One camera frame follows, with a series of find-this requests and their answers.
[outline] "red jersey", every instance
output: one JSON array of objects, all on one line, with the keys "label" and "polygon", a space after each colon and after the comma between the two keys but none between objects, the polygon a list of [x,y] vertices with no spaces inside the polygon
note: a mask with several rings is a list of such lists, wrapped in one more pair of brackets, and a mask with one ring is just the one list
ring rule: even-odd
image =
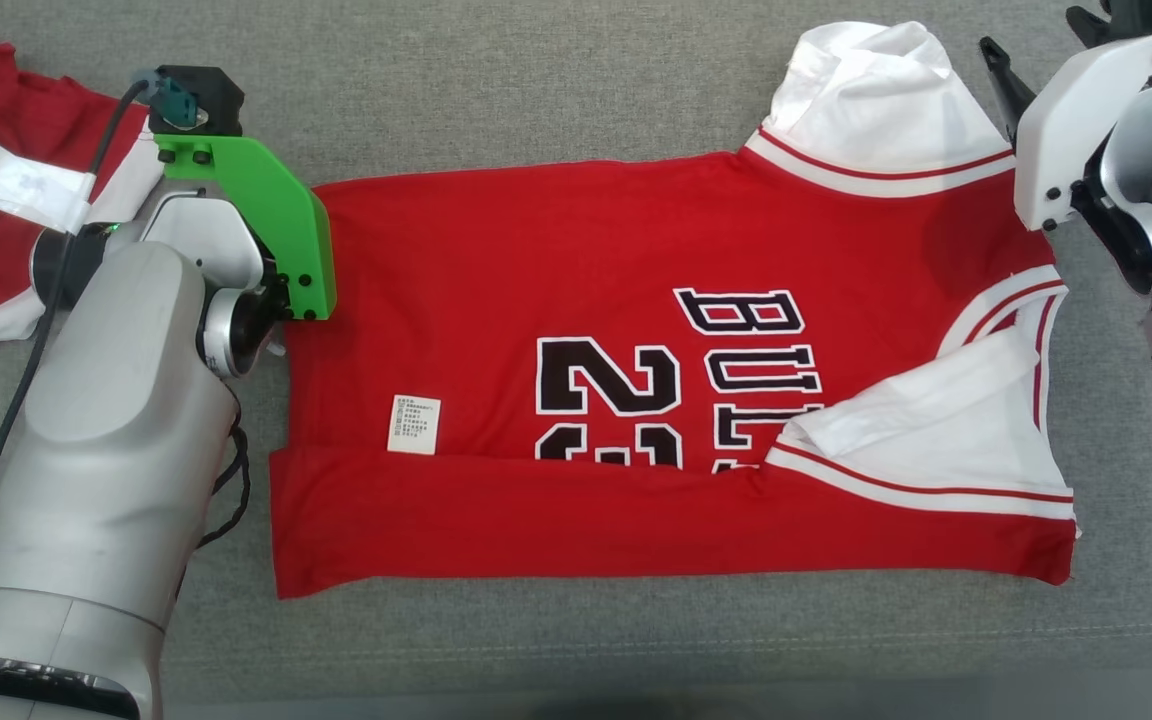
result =
[{"label": "red jersey", "polygon": [[[878,55],[925,35],[844,23],[804,44],[854,50],[858,26]],[[794,108],[805,71],[740,152],[320,188],[339,305],[287,328],[279,593],[371,575],[1068,577],[1070,495],[1043,435],[1064,287],[1014,217],[1009,150],[952,73],[933,90],[960,145],[910,164],[840,142],[873,135],[861,113],[813,142],[812,113],[855,94]],[[893,122],[945,113],[923,78],[888,79],[908,90]]]},{"label": "red jersey", "polygon": [[[0,146],[18,158],[85,170],[116,101],[69,78],[20,71],[15,50],[0,45]],[[162,174],[145,108],[124,114],[92,190],[89,222],[136,215]],[[41,314],[29,286],[29,259],[41,227],[0,210],[0,341],[28,338]]]}]

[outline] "white cloth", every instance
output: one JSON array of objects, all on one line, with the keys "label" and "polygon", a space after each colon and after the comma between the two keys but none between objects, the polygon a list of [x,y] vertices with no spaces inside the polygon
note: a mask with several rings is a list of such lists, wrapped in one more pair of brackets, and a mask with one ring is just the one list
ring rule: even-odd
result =
[{"label": "white cloth", "polygon": [[803,33],[763,127],[814,159],[873,173],[938,170],[1010,150],[945,47],[915,22]]},{"label": "white cloth", "polygon": [[[78,176],[81,173],[55,168],[44,162],[29,162],[29,169],[40,170],[41,177],[48,177],[47,173],[56,173],[56,176],[65,177],[66,173]],[[84,202],[88,213],[83,222],[91,223],[118,223],[136,217],[141,205],[154,185],[162,177],[162,164],[157,159],[157,145],[154,134],[145,127],[141,129],[141,136],[134,142],[132,149],[123,156],[123,161],[114,169],[109,182],[105,183],[104,190],[96,196],[90,206]],[[13,300],[0,305],[0,342],[8,340],[24,340],[31,336],[38,318],[41,316],[41,302],[38,300],[33,288],[21,291]]]},{"label": "white cloth", "polygon": [[1073,518],[1034,418],[1038,359],[1025,329],[999,331],[788,420],[776,446],[803,452],[773,447],[767,461],[919,510]]},{"label": "white cloth", "polygon": [[88,217],[92,173],[18,158],[0,145],[0,210],[55,232],[77,233]]}]

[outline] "white armhole trim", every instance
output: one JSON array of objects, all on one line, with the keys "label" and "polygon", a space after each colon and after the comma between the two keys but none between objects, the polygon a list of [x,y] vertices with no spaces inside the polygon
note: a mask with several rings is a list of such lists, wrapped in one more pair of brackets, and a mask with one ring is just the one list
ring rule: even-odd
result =
[{"label": "white armhole trim", "polygon": [[745,142],[745,147],[756,156],[790,173],[793,176],[826,187],[829,190],[864,197],[916,197],[945,192],[955,187],[995,176],[1016,167],[1011,151],[985,156],[973,162],[955,167],[918,173],[870,173],[838,167],[817,160],[808,152],[797,150],[776,136],[767,127],[760,127]]},{"label": "white armhole trim", "polygon": [[864,497],[865,500],[882,502],[909,510],[930,511],[987,511],[993,515],[1029,515],[1033,518],[1075,520],[1074,493],[1053,492],[1051,488],[1033,487],[1026,491],[1021,484],[972,484],[955,487],[902,486],[861,473],[841,462],[827,460],[801,447],[776,445],[767,454],[767,464],[797,473],[808,475],[831,486]]},{"label": "white armhole trim", "polygon": [[767,465],[914,510],[1074,520],[1033,422],[1037,363],[1025,328],[1000,331],[788,420]]},{"label": "white armhole trim", "polygon": [[1033,396],[1030,406],[1033,409],[1034,425],[1047,434],[1047,388],[1051,384],[1051,347],[1052,325],[1056,321],[1056,311],[1068,295],[1055,266],[1041,265],[1038,268],[1025,270],[1003,281],[995,283],[975,296],[963,313],[942,338],[937,357],[952,354],[969,343],[977,342],[995,331],[998,324],[1007,316],[1016,314],[1016,327],[1025,333],[1030,344],[1038,351],[1038,364],[1033,372]]},{"label": "white armhole trim", "polygon": [[1067,291],[1069,288],[1061,282],[1060,274],[1053,265],[1024,270],[1002,279],[968,302],[945,333],[937,357],[954,353],[969,342],[987,336],[1014,311],[1024,306],[1041,309],[1048,297],[1064,295]]}]

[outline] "printed number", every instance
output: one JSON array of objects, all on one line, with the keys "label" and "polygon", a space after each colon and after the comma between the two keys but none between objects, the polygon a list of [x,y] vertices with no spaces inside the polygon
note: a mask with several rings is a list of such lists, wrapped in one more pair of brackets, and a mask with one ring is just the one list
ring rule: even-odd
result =
[{"label": "printed number", "polygon": [[593,338],[540,338],[536,412],[589,414],[589,391],[576,381],[576,374],[584,376],[612,411],[626,418],[675,409],[682,401],[676,357],[659,344],[641,344],[634,350],[634,367],[646,374],[646,389],[637,389]]},{"label": "printed number", "polygon": [[[639,423],[634,427],[634,449],[644,452],[652,465],[682,468],[682,435],[662,423]],[[536,442],[538,460],[574,460],[589,452],[589,426],[584,423],[558,423]],[[594,458],[613,465],[630,464],[630,448],[594,448]]]},{"label": "printed number", "polygon": [[758,468],[758,465],[750,465],[738,460],[714,460],[713,473],[726,473],[727,470],[735,470],[736,468]]}]

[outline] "red stripe trim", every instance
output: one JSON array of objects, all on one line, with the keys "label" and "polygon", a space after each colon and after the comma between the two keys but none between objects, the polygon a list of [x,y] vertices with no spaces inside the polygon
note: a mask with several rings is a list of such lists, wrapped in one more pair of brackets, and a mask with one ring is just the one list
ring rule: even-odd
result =
[{"label": "red stripe trim", "polygon": [[1039,401],[1043,400],[1043,336],[1047,334],[1047,321],[1051,319],[1052,306],[1056,304],[1056,297],[1047,298],[1047,304],[1043,305],[1043,319],[1038,321],[1038,338],[1034,338],[1034,350],[1038,351],[1038,365],[1034,366],[1034,425],[1043,429],[1043,408]]},{"label": "red stripe trim", "polygon": [[1062,281],[1047,281],[1044,283],[1038,283],[1036,286],[1030,286],[1025,288],[1025,290],[1011,293],[1011,295],[1005,297],[1005,300],[1002,300],[1001,302],[998,302],[998,304],[993,306],[993,310],[990,310],[984,316],[984,318],[980,318],[980,321],[977,323],[975,327],[972,327],[972,332],[968,333],[967,342],[972,342],[977,340],[977,336],[979,336],[980,331],[984,329],[984,327],[986,327],[987,324],[990,324],[990,320],[995,318],[995,314],[1001,313],[1002,309],[1005,309],[1005,306],[1007,305],[1010,305],[1011,302],[1021,300],[1021,297],[1032,295],[1032,293],[1051,290],[1051,288],[1061,287],[1062,285],[1064,285],[1064,282]]},{"label": "red stripe trim", "polygon": [[802,450],[797,447],[788,447],[776,442],[779,450],[788,452],[788,454],[797,455],[799,457],[805,457],[812,460],[813,462],[819,462],[820,465],[825,465],[831,470],[836,470],[839,473],[849,475],[849,477],[858,479],[864,483],[872,484],[872,486],[894,488],[900,492],[916,493],[916,495],[986,495],[986,497],[1017,497],[1021,500],[1038,500],[1043,502],[1064,502],[1066,505],[1073,505],[1073,497],[1052,497],[1043,495],[1043,493],[1037,492],[1023,492],[1023,491],[1010,491],[1009,488],[916,488],[910,486],[899,486],[896,483],[887,483],[879,480],[878,478],[870,478],[869,475],[856,473],[855,470],[839,465],[838,462],[826,460],[819,455],[810,454],[808,450]]},{"label": "red stripe trim", "polygon": [[758,134],[763,136],[767,142],[771,142],[772,145],[780,147],[785,152],[788,152],[788,154],[795,156],[795,158],[803,160],[809,165],[814,165],[814,167],[823,168],[832,173],[838,173],[840,174],[840,176],[850,176],[855,179],[887,179],[887,181],[901,181],[901,179],[933,179],[938,176],[950,176],[954,173],[961,173],[963,170],[979,168],[980,165],[988,165],[990,162],[996,162],[998,160],[1010,158],[1011,156],[1010,150],[1005,150],[1002,152],[996,152],[996,154],[994,156],[988,156],[988,158],[980,158],[979,160],[972,160],[970,162],[954,165],[954,167],[952,168],[922,170],[918,173],[866,173],[861,170],[852,170],[850,168],[840,168],[838,167],[838,165],[831,165],[824,162],[823,160],[817,160],[812,158],[812,156],[804,156],[803,152],[799,152],[786,145],[785,142],[780,141],[780,138],[778,138],[776,136],[773,136],[772,132],[767,132],[767,129],[763,127],[758,128]]}]

